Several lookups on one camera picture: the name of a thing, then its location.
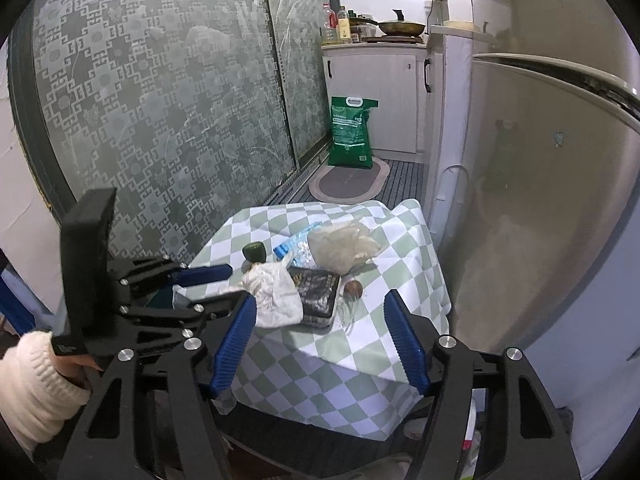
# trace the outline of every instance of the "blue snack package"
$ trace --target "blue snack package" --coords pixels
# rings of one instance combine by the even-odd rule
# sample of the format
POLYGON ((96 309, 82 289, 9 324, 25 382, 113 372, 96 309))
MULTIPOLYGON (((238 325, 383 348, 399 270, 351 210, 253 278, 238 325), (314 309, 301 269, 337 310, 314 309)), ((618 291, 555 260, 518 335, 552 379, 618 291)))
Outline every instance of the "blue snack package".
POLYGON ((281 260, 286 254, 293 253, 293 257, 290 262, 292 266, 303 267, 305 269, 315 269, 316 263, 314 262, 313 256, 311 256, 306 236, 309 234, 309 231, 312 231, 321 225, 322 222, 314 222, 308 227, 302 229, 302 231, 291 235, 287 240, 273 249, 273 254, 276 255, 278 260, 281 260))

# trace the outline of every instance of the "black cabinet handle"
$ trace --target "black cabinet handle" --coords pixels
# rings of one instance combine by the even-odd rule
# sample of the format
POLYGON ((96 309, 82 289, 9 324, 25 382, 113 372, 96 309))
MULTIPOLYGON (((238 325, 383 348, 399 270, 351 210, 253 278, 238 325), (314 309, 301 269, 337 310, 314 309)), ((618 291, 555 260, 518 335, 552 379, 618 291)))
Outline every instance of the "black cabinet handle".
POLYGON ((424 89, 427 91, 427 94, 431 93, 431 85, 427 84, 427 65, 431 64, 431 59, 424 60, 424 89))

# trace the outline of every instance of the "cabinet door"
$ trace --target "cabinet door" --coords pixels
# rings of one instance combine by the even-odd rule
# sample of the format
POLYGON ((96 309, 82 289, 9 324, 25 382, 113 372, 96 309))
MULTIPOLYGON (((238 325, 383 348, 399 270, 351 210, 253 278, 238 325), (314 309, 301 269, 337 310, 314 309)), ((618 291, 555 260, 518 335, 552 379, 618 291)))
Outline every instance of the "cabinet door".
POLYGON ((376 99, 367 127, 371 147, 415 153, 417 72, 409 54, 353 54, 324 58, 331 97, 376 99))

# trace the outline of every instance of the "white plastic bag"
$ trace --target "white plastic bag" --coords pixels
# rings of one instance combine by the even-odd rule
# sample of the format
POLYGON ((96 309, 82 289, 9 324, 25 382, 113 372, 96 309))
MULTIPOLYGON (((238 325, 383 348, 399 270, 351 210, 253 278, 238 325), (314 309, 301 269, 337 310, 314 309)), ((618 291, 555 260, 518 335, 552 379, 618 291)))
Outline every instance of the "white plastic bag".
POLYGON ((373 258, 380 250, 380 244, 371 238, 369 228, 357 220, 320 226, 310 231, 306 240, 316 265, 341 276, 373 258))
POLYGON ((302 321, 302 300, 287 265, 291 254, 281 262, 254 265, 242 277, 242 288, 255 297, 258 328, 297 325, 302 321))

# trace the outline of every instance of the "refrigerator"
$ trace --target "refrigerator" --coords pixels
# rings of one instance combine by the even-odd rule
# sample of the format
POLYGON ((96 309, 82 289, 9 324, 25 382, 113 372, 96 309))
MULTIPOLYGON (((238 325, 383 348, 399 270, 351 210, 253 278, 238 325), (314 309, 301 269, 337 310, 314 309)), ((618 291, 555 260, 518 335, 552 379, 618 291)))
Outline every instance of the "refrigerator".
POLYGON ((605 0, 472 4, 495 39, 434 236, 452 332, 526 350, 590 478, 640 404, 640 56, 605 0))

